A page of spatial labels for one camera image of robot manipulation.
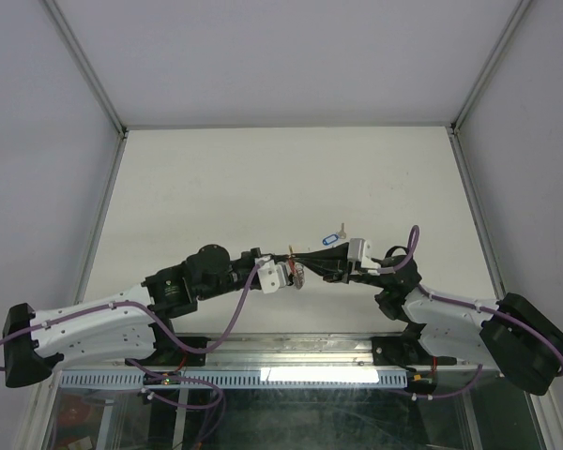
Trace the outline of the large steel keyring yellow handle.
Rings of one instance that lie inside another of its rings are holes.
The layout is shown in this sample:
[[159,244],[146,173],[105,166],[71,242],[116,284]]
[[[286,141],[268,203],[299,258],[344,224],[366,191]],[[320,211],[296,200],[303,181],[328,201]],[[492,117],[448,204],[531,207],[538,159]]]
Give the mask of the large steel keyring yellow handle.
[[304,267],[301,263],[296,261],[294,250],[291,245],[288,246],[287,264],[292,275],[293,286],[297,290],[301,290],[305,284]]

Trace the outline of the blue key tag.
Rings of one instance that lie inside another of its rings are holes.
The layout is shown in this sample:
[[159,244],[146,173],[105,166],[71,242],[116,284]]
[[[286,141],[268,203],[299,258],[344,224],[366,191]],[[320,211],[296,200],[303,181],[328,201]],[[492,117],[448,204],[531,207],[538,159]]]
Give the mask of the blue key tag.
[[337,241],[340,240],[340,236],[336,233],[330,234],[322,239],[322,244],[327,247],[335,244]]

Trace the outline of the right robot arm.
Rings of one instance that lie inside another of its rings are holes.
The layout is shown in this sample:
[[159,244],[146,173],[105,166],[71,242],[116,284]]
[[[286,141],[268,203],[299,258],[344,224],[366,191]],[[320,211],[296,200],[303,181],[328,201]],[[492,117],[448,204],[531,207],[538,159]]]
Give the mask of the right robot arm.
[[373,361],[415,374],[459,361],[494,369],[528,394],[542,396],[563,376],[563,332],[525,297],[469,299],[435,292],[422,283],[415,247],[391,247],[373,258],[367,243],[311,253],[289,260],[327,283],[358,283],[378,289],[374,300],[390,320],[404,323],[396,337],[374,337]]

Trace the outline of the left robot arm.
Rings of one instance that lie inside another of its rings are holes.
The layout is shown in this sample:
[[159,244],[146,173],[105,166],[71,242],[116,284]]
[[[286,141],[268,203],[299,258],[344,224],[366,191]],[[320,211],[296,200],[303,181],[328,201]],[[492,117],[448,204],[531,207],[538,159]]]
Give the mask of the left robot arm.
[[202,300],[239,291],[273,293],[291,286],[287,257],[257,248],[234,260],[207,245],[178,265],[159,270],[126,291],[87,305],[39,311],[27,303],[11,307],[3,328],[8,388],[48,379],[56,370],[109,359],[173,361],[173,318],[196,311]]

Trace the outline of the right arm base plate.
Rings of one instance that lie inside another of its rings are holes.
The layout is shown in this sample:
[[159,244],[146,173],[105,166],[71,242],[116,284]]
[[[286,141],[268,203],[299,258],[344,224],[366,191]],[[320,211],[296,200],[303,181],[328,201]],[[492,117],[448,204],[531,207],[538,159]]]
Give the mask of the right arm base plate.
[[415,371],[415,366],[429,365],[430,356],[416,341],[397,336],[371,338],[373,364],[377,367],[395,366]]

